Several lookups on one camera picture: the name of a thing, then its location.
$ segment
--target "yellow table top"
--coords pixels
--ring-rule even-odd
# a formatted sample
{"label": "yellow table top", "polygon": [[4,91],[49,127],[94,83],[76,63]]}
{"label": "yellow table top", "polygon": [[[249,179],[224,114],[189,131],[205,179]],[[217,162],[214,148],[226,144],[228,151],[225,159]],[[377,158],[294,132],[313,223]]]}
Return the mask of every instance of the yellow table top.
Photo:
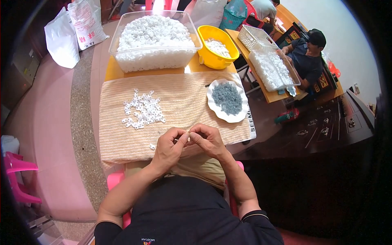
{"label": "yellow table top", "polygon": [[[248,63],[249,67],[253,70],[256,71],[252,62],[249,60],[249,51],[248,49],[242,44],[242,42],[238,39],[238,34],[239,31],[233,31],[233,30],[228,30],[226,29],[227,34],[233,39],[234,43],[237,45],[238,49],[241,51],[242,56],[245,58],[246,62]],[[278,94],[277,91],[273,92],[268,92],[267,89],[264,86],[263,81],[261,78],[256,74],[256,72],[252,73],[253,76],[256,78],[257,82],[260,85],[261,90],[263,91],[263,94],[265,96],[265,99],[267,100],[267,103],[275,102],[278,100],[286,99],[288,97],[291,97],[291,95],[285,90],[284,94]],[[300,90],[295,86],[297,94],[300,94]]]}
{"label": "yellow table top", "polygon": [[156,69],[156,70],[146,70],[146,71],[134,71],[130,73],[123,73],[120,66],[118,65],[116,59],[113,56],[110,56],[109,63],[106,69],[105,82],[111,81],[120,78],[133,77],[133,76],[149,76],[149,75],[163,75],[163,74],[181,74],[181,73],[193,73],[193,72],[202,72],[202,71],[224,71],[237,73],[234,64],[232,63],[228,67],[222,70],[215,70],[209,68],[205,65],[199,64],[199,54],[196,53],[188,66],[185,68],[166,68],[166,69]]}

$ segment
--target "shirt logo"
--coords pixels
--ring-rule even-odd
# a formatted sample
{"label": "shirt logo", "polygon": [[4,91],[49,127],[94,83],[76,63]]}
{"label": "shirt logo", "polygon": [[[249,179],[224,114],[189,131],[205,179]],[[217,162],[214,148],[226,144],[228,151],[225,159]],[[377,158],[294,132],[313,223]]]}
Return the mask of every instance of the shirt logo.
{"label": "shirt logo", "polygon": [[152,238],[142,238],[143,245],[150,245],[155,239]]}

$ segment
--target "person in white shirt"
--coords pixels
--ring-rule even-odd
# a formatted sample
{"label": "person in white shirt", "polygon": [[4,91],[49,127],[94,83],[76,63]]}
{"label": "person in white shirt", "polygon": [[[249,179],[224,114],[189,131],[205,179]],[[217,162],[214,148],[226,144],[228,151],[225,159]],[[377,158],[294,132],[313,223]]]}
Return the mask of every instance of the person in white shirt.
{"label": "person in white shirt", "polygon": [[250,3],[256,10],[257,19],[269,17],[269,23],[264,22],[262,29],[270,34],[274,30],[276,7],[280,4],[280,0],[253,0]]}

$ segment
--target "white scalloped plate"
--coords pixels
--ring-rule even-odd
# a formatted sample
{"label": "white scalloped plate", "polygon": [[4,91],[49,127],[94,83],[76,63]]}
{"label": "white scalloped plate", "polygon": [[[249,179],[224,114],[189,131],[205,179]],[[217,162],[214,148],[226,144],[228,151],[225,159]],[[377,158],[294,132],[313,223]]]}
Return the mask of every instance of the white scalloped plate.
{"label": "white scalloped plate", "polygon": [[[237,115],[227,115],[226,112],[223,112],[221,110],[220,106],[217,106],[215,104],[214,99],[212,98],[212,90],[215,88],[215,86],[217,86],[220,83],[230,83],[231,85],[235,86],[238,94],[241,96],[242,110]],[[233,81],[228,81],[226,79],[219,79],[213,81],[208,87],[207,98],[208,98],[208,106],[210,107],[210,109],[216,113],[217,117],[227,121],[228,123],[240,122],[246,117],[246,114],[248,112],[248,98],[246,97],[245,91],[242,89],[242,87],[238,86],[237,83]]]}

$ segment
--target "navy blue t-shirt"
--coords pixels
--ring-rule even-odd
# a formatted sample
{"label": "navy blue t-shirt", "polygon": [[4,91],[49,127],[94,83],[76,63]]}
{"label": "navy blue t-shirt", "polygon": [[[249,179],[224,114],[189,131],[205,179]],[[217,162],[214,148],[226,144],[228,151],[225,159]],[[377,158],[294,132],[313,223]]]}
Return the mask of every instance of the navy blue t-shirt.
{"label": "navy blue t-shirt", "polygon": [[239,220],[211,185],[185,176],[155,181],[135,203],[129,226],[101,222],[94,235],[96,245],[283,244],[264,211]]}
{"label": "navy blue t-shirt", "polygon": [[308,47],[303,38],[292,41],[291,45],[294,50],[287,56],[293,60],[294,68],[302,79],[306,79],[310,85],[315,84],[323,73],[321,56],[307,56]]}

